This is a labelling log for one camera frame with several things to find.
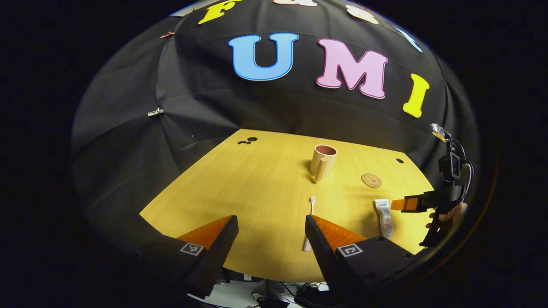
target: toothbrush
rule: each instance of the toothbrush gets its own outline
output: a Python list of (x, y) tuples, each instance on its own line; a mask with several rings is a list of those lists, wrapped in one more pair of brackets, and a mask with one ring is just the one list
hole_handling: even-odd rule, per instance
[[(314, 202), (316, 202), (316, 197), (315, 196), (310, 197), (310, 203), (312, 204), (312, 210), (310, 211), (310, 215), (314, 215)], [(306, 238), (305, 245), (302, 248), (302, 250), (309, 252), (310, 249), (312, 249), (312, 246), (310, 246), (310, 241), (308, 240), (308, 238)]]

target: hand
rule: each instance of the hand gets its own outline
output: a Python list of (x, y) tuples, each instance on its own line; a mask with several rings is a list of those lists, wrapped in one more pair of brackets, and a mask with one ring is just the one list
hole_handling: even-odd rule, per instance
[[(440, 221), (453, 219), (453, 225), (456, 225), (463, 218), (467, 208), (468, 208), (468, 204), (461, 202), (452, 210), (450, 210), (449, 213), (440, 214), (438, 218)], [(434, 218), (434, 213), (430, 214), (430, 218)], [(430, 226), (432, 226), (432, 223), (426, 224), (427, 228), (430, 228)]]

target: letter m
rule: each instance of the letter m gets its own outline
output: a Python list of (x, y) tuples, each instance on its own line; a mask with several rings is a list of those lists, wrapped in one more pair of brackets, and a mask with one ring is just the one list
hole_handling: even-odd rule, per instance
[(316, 79), (318, 85), (339, 88), (343, 84), (337, 77), (340, 69), (349, 90), (355, 88), (365, 75), (365, 81), (359, 87), (359, 91), (372, 98), (384, 98), (384, 66), (388, 62), (385, 56), (369, 50), (356, 62), (343, 42), (322, 38), (318, 44), (326, 51), (323, 75)]

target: floor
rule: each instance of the floor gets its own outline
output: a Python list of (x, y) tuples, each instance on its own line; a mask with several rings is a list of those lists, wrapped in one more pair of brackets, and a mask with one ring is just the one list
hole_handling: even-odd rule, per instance
[[(293, 294), (299, 292), (304, 285), (304, 283), (284, 283)], [(294, 297), (286, 290), (281, 282), (278, 281), (269, 281), (270, 293), (275, 294), (276, 299), (286, 301), (289, 304), (288, 308), (301, 308), (301, 306), (293, 303)], [(320, 290), (328, 290), (326, 283), (316, 283)], [(206, 302), (212, 305), (219, 305), (223, 307), (230, 308), (247, 308), (248, 306), (255, 306), (259, 302), (256, 301), (256, 298), (261, 297), (259, 293), (254, 293), (253, 291), (266, 293), (266, 280), (260, 282), (242, 282), (242, 281), (231, 281), (230, 283), (219, 283), (216, 284), (213, 288), (213, 291), (210, 296), (207, 296), (205, 299), (197, 298), (193, 295), (188, 294), (188, 296), (195, 298), (197, 300)]]

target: blue letter u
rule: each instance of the blue letter u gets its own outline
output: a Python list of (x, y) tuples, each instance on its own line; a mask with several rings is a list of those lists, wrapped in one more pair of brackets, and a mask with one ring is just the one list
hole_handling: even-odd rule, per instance
[(293, 66), (293, 41), (299, 39), (294, 33), (274, 33), (269, 37), (276, 42), (276, 63), (270, 67), (255, 63), (255, 43), (261, 40), (258, 35), (246, 35), (229, 41), (232, 47), (232, 62), (238, 76), (254, 81), (280, 78)]

